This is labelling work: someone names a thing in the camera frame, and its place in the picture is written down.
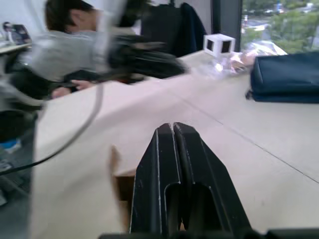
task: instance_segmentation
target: black bag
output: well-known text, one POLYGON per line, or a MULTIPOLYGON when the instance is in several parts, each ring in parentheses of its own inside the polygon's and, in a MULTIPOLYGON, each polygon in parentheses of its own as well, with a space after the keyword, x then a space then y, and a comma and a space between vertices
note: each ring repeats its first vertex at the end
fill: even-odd
POLYGON ((319 52, 257 57, 250 80, 255 101, 319 103, 319 52))

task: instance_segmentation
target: window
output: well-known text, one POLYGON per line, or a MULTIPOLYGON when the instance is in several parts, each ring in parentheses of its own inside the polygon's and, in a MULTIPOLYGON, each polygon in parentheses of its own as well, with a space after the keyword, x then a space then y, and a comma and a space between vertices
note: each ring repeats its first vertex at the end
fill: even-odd
POLYGON ((287 53, 319 49, 319 0, 243 0, 241 49, 270 40, 287 53))

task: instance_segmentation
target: floor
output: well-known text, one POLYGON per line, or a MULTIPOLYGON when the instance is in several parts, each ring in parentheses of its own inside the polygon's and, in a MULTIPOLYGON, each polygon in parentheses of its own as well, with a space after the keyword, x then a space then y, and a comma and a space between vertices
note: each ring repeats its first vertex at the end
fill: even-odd
MULTIPOLYGON (((11 159, 15 167, 32 162, 33 131, 29 131, 21 138, 22 148, 11 159)), ((21 186, 29 192, 31 171, 26 170, 19 174, 24 181, 21 186)), ((0 206, 0 238, 2 239, 26 239, 29 218, 29 197, 21 195, 17 191, 5 194, 8 203, 0 206)))

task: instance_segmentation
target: hand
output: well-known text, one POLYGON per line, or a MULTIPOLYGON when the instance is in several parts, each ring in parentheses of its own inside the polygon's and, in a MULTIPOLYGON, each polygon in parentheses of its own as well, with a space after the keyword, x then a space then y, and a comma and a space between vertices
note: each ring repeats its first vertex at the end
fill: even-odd
POLYGON ((73 81, 71 81, 71 82, 72 82, 73 84, 77 85, 76 89, 79 90, 79 91, 94 86, 94 84, 91 83, 91 82, 89 82, 89 81, 77 81, 77 80, 73 80, 73 81))
POLYGON ((71 90, 69 88, 60 87, 52 92, 52 98, 56 99, 69 94, 71 94, 71 90))

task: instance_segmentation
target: dark hair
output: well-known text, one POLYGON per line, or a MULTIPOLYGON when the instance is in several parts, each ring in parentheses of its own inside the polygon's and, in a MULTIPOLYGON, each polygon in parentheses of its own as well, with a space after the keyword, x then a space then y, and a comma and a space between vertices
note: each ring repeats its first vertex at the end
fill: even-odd
POLYGON ((7 30, 7 24, 10 24, 10 22, 8 22, 8 21, 5 21, 3 24, 2 24, 2 28, 6 31, 7 30))
POLYGON ((45 4, 45 23, 48 30, 66 32, 66 25, 74 26, 70 10, 92 11, 92 5, 82 0, 48 0, 45 4))

